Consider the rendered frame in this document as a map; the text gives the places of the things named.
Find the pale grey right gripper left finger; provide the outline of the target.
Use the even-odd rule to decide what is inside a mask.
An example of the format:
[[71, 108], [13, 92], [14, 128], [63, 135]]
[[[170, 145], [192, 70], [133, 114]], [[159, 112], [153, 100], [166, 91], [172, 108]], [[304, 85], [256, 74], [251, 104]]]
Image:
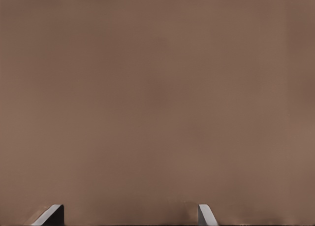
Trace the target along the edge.
[[64, 225], [64, 205], [52, 205], [31, 225]]

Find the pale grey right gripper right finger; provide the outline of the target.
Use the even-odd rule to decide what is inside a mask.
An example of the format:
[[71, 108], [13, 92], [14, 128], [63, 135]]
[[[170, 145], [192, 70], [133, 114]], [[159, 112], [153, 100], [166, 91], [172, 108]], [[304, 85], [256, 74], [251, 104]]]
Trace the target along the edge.
[[198, 225], [218, 225], [218, 222], [207, 204], [198, 205]]

